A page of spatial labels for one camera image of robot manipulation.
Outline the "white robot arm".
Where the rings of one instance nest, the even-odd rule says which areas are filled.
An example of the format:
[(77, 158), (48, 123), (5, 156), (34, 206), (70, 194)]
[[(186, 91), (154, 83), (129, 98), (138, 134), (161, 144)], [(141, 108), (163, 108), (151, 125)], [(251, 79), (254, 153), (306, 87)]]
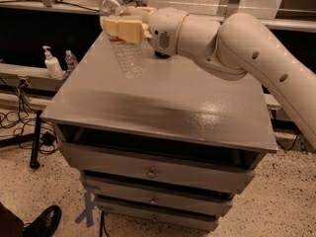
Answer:
[(176, 8), (123, 7), (101, 18), (109, 36), (190, 59), (235, 81), (251, 74), (276, 98), (316, 147), (316, 74), (295, 58), (257, 18), (236, 13), (220, 23)]

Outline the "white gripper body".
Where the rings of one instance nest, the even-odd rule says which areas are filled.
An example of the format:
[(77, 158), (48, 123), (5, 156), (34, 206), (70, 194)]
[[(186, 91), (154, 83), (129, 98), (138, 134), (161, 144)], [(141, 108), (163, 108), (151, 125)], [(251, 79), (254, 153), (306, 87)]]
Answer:
[(166, 55), (177, 54), (177, 39), (180, 27), (188, 12), (176, 8), (162, 8), (149, 17), (150, 46)]

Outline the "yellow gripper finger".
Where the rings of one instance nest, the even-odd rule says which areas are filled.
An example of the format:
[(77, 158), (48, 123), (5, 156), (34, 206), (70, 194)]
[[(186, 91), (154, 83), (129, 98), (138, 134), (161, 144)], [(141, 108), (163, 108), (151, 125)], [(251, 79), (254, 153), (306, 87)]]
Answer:
[(142, 22), (148, 22), (150, 16), (156, 11), (153, 7), (131, 7), (127, 6), (125, 9), (125, 14), (138, 19)]
[(110, 36), (117, 37), (134, 44), (140, 44), (144, 39), (142, 23), (138, 20), (117, 20), (106, 18), (102, 29)]

